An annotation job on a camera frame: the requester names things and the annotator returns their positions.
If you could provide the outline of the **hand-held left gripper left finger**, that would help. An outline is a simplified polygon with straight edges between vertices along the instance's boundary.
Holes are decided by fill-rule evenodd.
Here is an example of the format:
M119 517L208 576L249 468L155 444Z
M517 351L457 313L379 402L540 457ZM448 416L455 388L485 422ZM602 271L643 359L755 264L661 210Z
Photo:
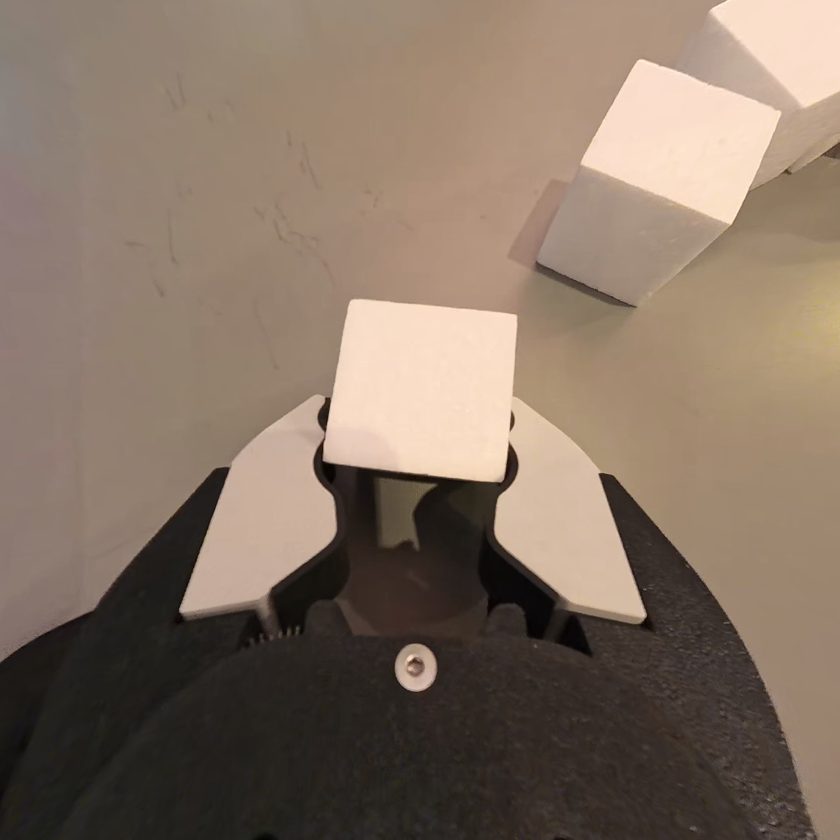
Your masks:
M340 504L321 457L327 404L310 397L234 457L180 604L186 621L253 613L266 635L290 635L340 591Z

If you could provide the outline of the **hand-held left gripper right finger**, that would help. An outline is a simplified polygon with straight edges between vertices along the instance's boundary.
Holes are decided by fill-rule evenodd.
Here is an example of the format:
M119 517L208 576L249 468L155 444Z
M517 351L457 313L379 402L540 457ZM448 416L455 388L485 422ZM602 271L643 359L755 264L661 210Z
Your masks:
M573 616L631 627L647 611L594 461L514 397L507 473L485 527L489 610L513 604L531 638L558 640Z

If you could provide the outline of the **white hard foam cube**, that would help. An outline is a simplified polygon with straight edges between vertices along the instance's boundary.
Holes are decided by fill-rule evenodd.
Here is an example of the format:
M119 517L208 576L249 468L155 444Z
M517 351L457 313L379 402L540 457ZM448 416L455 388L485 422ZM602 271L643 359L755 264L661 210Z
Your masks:
M781 113L640 59L563 194L536 261L631 306L734 221Z
M798 172L839 141L838 1L720 3L675 68L780 112L752 189Z
M324 461L499 483L508 461L515 314L353 299Z

